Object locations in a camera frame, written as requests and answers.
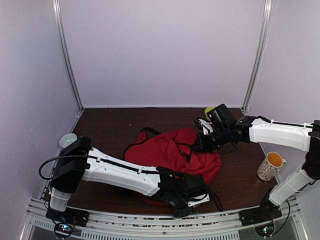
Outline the red student backpack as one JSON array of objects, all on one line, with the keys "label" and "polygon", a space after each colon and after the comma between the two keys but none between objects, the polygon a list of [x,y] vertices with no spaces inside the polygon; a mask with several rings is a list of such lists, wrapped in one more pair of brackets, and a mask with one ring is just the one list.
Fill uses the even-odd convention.
[{"label": "red student backpack", "polygon": [[193,151],[191,146],[196,138],[197,133],[189,127],[164,133],[145,127],[136,142],[123,151],[122,159],[137,165],[202,175],[205,183],[210,184],[222,167],[221,156],[217,151]]}]

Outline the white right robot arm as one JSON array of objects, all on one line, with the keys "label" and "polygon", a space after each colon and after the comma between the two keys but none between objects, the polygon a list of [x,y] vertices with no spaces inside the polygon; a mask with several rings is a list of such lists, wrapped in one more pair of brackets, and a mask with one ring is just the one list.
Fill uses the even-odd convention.
[{"label": "white right robot arm", "polygon": [[320,122],[289,123],[267,119],[261,115],[245,115],[236,119],[225,104],[206,113],[207,118],[194,120],[201,132],[192,148],[195,152],[211,152],[225,144],[268,143],[286,146],[306,153],[304,163],[285,182],[277,184],[265,195],[256,210],[259,220],[268,220],[288,198],[320,179]]}]

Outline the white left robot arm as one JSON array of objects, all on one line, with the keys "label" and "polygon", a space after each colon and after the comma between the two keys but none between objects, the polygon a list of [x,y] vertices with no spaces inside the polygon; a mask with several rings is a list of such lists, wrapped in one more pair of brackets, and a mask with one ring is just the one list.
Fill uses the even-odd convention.
[{"label": "white left robot arm", "polygon": [[73,133],[58,141],[62,149],[47,180],[51,185],[49,207],[61,222],[72,218],[68,201],[81,181],[113,185],[170,204],[173,216],[190,215],[193,208],[208,202],[210,192],[201,175],[145,166],[107,155],[91,146],[91,139]]}]

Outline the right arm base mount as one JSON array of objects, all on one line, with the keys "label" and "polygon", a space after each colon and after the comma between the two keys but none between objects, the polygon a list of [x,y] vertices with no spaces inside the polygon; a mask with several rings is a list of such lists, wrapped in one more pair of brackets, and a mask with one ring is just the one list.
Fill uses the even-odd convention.
[{"label": "right arm base mount", "polygon": [[273,204],[268,196],[265,196],[261,200],[259,206],[244,209],[239,212],[239,218],[243,227],[271,221],[281,216],[282,212],[280,207]]}]

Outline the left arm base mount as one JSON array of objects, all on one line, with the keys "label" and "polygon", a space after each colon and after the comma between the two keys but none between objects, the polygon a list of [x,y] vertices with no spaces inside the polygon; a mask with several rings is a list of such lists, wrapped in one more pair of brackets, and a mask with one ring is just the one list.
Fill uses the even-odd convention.
[{"label": "left arm base mount", "polygon": [[59,212],[48,206],[45,217],[52,220],[55,224],[64,223],[72,226],[86,227],[89,220],[89,212],[70,207],[67,207],[64,212]]}]

